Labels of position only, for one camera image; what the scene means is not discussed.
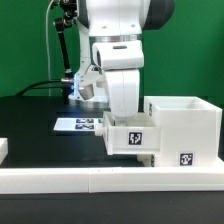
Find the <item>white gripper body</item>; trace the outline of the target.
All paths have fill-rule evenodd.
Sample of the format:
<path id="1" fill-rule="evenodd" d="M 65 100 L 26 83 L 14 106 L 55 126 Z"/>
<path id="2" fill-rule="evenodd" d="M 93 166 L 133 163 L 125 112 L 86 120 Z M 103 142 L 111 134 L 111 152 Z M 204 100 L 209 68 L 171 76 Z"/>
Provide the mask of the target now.
<path id="1" fill-rule="evenodd" d="M 140 72 L 138 69 L 106 71 L 106 93 L 112 116 L 119 121 L 138 113 Z"/>

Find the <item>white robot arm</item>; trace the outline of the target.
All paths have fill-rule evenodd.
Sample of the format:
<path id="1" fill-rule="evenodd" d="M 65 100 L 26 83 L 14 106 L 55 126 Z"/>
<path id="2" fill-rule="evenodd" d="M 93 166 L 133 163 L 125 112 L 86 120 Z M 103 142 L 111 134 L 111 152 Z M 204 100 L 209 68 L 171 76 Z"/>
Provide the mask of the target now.
<path id="1" fill-rule="evenodd" d="M 125 121 L 138 112 L 141 35 L 163 27 L 175 0 L 77 0 L 80 68 L 76 94 L 109 102 L 112 116 Z"/>

